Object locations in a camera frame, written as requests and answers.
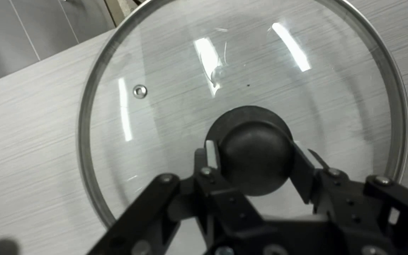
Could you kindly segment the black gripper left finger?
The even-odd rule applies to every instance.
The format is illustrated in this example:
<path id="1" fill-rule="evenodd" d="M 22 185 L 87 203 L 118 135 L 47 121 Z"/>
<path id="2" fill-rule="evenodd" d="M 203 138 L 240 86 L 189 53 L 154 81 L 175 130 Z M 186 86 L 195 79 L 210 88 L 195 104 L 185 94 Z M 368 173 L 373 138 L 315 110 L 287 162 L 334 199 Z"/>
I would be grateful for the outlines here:
<path id="1" fill-rule="evenodd" d="M 189 219 L 200 227 L 205 255 L 260 254 L 261 217 L 223 178 L 217 145 L 207 141 L 195 164 L 186 181 L 172 173 L 155 178 L 88 255 L 165 255 Z"/>

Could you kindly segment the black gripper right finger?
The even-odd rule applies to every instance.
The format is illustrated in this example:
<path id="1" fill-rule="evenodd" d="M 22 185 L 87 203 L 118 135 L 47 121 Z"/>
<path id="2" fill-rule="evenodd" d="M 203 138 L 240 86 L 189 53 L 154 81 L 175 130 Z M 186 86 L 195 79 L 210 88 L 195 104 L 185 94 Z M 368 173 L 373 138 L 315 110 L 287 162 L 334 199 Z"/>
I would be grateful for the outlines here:
<path id="1" fill-rule="evenodd" d="M 408 255 L 408 189 L 389 178 L 372 175 L 353 182 L 343 171 L 298 144 L 291 144 L 291 179 L 315 215 L 336 229 L 346 255 Z"/>

